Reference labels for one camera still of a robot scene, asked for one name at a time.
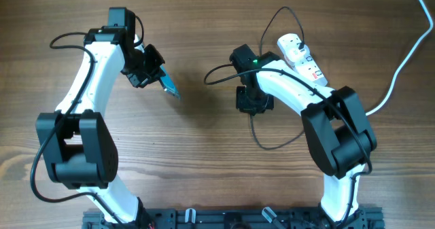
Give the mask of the blue Galaxy smartphone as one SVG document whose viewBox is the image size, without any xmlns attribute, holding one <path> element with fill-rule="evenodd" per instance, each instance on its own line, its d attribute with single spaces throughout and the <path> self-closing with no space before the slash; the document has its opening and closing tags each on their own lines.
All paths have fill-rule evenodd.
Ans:
<svg viewBox="0 0 435 229">
<path fill-rule="evenodd" d="M 160 70 L 162 71 L 162 75 L 159 78 L 159 82 L 163 88 L 163 90 L 174 96 L 177 99 L 180 99 L 179 91 L 177 90 L 173 80 L 170 78 L 169 74 L 167 73 L 166 69 L 164 68 L 164 65 L 160 66 Z"/>
</svg>

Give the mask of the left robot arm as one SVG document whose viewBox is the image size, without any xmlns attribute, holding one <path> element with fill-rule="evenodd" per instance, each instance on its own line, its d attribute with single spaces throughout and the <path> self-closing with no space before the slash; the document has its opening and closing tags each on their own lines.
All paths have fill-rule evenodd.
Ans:
<svg viewBox="0 0 435 229">
<path fill-rule="evenodd" d="M 135 88 L 158 82 L 165 92 L 178 95 L 163 57 L 136 31 L 139 25 L 134 12 L 113 7 L 105 26 L 84 33 L 84 57 L 70 90 L 53 112 L 41 113 L 36 121 L 40 147 L 35 158 L 45 162 L 49 178 L 99 208 L 85 222 L 87 228 L 154 227 L 141 200 L 118 176 L 118 151 L 104 121 L 119 74 Z"/>
</svg>

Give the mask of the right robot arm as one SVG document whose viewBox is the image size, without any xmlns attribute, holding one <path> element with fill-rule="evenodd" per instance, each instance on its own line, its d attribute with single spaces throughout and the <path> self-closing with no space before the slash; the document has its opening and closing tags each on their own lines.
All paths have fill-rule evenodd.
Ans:
<svg viewBox="0 0 435 229">
<path fill-rule="evenodd" d="M 359 178 L 372 172 L 375 134 L 356 92 L 320 86 L 291 70 L 279 56 L 255 55 L 244 44 L 229 57 L 241 79 L 236 108 L 251 116 L 274 107 L 279 99 L 302 120 L 309 153 L 324 173 L 321 207 L 337 228 L 358 210 Z"/>
</svg>

